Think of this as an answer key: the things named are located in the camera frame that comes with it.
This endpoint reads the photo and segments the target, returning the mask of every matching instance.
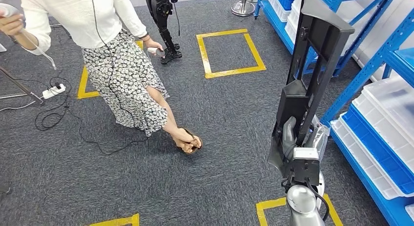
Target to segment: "floral skirt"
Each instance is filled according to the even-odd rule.
[[[148,93],[148,86],[169,95],[145,52],[122,30],[97,49],[82,49],[89,79],[108,104],[116,122],[136,127],[149,137],[167,122],[167,111]]]

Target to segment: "brown sandal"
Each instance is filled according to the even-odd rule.
[[[195,137],[194,137],[194,134],[192,134],[188,129],[185,129],[185,128],[183,128],[188,134],[190,134],[191,136],[192,136],[192,138],[194,139],[194,140],[196,140],[195,139]],[[201,149],[201,148],[203,148],[203,141],[201,140],[201,138],[198,138],[199,140],[200,140],[200,142],[201,142],[201,145],[200,145],[200,147],[196,147],[197,149]]]
[[[183,128],[183,129],[186,131],[186,133],[188,133],[189,135],[191,135],[193,139],[195,139],[194,135],[190,131],[188,131],[185,128]],[[203,147],[203,141],[201,140],[201,138],[198,138],[198,139],[200,139],[200,142],[201,142],[200,148],[193,146],[192,152],[190,152],[190,153],[185,152],[181,147],[178,147],[178,148],[180,148],[187,155],[194,154],[195,152],[197,152],[197,150],[199,150],[199,149],[201,149]]]

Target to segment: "controller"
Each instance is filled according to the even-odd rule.
[[[2,17],[8,18],[13,15],[19,14],[20,11],[12,5],[0,3],[0,14]]]
[[[165,51],[162,51],[161,49],[155,47],[150,47],[147,51],[148,53],[154,54],[159,58],[162,58],[166,55]]]

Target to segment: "black robotic legs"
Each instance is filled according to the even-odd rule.
[[[171,0],[171,2],[170,0],[146,0],[149,12],[154,19],[155,24],[157,24],[161,37],[166,44],[166,55],[165,58],[161,59],[162,64],[167,64],[169,61],[183,56],[181,52],[177,51],[180,49],[180,46],[179,44],[174,44],[172,42],[171,35],[167,28],[168,16],[172,14],[172,3],[176,3],[177,1],[178,0]]]

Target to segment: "power strip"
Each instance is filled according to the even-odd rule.
[[[3,45],[0,44],[0,52],[6,52],[6,51],[7,49]]]
[[[50,89],[47,89],[45,91],[43,91],[43,98],[44,99],[49,99],[53,96],[56,96],[62,92],[64,92],[66,90],[66,87],[63,85],[63,83],[61,83],[59,85],[59,88],[57,88],[56,86]]]

